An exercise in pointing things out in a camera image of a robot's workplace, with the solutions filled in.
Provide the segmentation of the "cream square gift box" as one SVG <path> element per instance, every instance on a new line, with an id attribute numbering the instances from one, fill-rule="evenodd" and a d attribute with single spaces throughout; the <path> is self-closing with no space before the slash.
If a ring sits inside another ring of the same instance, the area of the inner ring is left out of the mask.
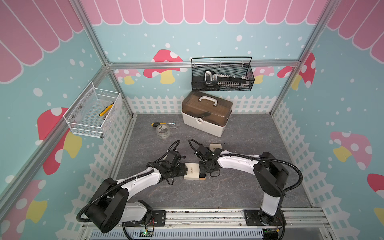
<path id="1" fill-rule="evenodd" d="M 200 172 L 200 165 L 198 163 L 186 163 L 187 174 L 184 176 L 185 180 L 203 181 L 206 180 L 206 174 Z"/>

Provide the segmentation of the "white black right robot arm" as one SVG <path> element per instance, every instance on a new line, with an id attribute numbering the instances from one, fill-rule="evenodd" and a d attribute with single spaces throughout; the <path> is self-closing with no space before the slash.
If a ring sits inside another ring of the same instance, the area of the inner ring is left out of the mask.
<path id="1" fill-rule="evenodd" d="M 220 174 L 221 169 L 234 169 L 255 176 L 264 192 L 258 211 L 259 221 L 265 226 L 271 226 L 280 219 L 285 226 L 281 206 L 286 193 L 296 189 L 303 181 L 303 174 L 298 167 L 275 159 L 269 152 L 249 156 L 220 148 L 211 151 L 194 139 L 189 139 L 188 143 L 195 156 L 200 159 L 201 174 L 209 174 L 213 178 L 213 173 Z"/>

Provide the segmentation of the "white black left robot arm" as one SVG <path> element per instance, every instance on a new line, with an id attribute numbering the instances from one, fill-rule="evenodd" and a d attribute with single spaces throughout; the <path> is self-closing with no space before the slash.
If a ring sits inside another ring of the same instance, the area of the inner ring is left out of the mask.
<path id="1" fill-rule="evenodd" d="M 152 219 L 153 208 L 145 201 L 130 203 L 137 193 L 163 181 L 174 184 L 175 178 L 184 177 L 188 168 L 181 162 L 178 151 L 180 141 L 171 144 L 159 159 L 148 162 L 147 169 L 129 178 L 105 179 L 90 201 L 77 213 L 79 223 L 93 223 L 102 233 L 108 233 L 119 224 L 139 222 L 147 225 Z"/>

